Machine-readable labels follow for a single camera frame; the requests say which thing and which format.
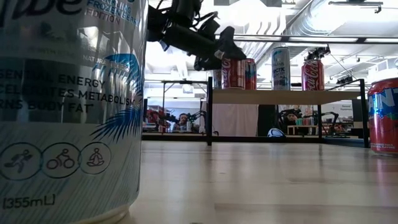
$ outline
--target white curtain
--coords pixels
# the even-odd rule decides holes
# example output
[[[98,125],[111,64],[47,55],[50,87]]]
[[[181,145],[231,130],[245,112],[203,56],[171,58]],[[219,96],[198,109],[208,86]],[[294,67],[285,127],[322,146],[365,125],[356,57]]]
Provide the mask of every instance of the white curtain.
[[[258,105],[213,105],[213,131],[220,136],[255,137]]]

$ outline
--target shelf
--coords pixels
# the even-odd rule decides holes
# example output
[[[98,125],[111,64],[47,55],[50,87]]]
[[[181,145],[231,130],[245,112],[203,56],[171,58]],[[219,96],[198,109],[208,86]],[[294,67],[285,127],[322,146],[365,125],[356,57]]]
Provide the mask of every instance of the shelf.
[[[254,105],[324,105],[356,99],[359,91],[213,90],[213,103]]]

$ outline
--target running icon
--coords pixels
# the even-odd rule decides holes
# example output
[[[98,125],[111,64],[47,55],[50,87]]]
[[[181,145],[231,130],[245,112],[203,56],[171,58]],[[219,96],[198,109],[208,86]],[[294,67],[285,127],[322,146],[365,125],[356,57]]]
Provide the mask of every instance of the running icon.
[[[108,168],[111,162],[111,150],[102,142],[88,144],[81,151],[80,168],[87,174],[99,174]]]
[[[40,170],[41,152],[29,143],[16,143],[0,152],[0,174],[9,180],[26,180]]]
[[[56,143],[43,152],[43,172],[51,178],[65,178],[79,168],[80,151],[70,143]]]

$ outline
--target wooden floor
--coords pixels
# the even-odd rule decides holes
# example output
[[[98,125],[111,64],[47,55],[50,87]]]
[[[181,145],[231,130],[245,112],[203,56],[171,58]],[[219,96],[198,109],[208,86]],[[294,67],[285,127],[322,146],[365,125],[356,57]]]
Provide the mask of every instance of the wooden floor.
[[[398,159],[317,144],[143,142],[122,223],[398,223]]]

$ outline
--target red can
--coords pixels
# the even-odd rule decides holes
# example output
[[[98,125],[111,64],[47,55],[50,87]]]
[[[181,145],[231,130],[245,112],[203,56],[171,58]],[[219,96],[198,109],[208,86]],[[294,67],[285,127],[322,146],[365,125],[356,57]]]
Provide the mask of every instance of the red can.
[[[244,71],[244,89],[245,90],[257,90],[257,65],[252,58],[245,60],[245,71]]]
[[[398,155],[398,78],[372,83],[368,103],[371,149]]]
[[[325,90],[325,72],[320,60],[306,60],[301,68],[303,90]]]
[[[223,89],[244,89],[244,65],[244,60],[229,58],[222,60]]]

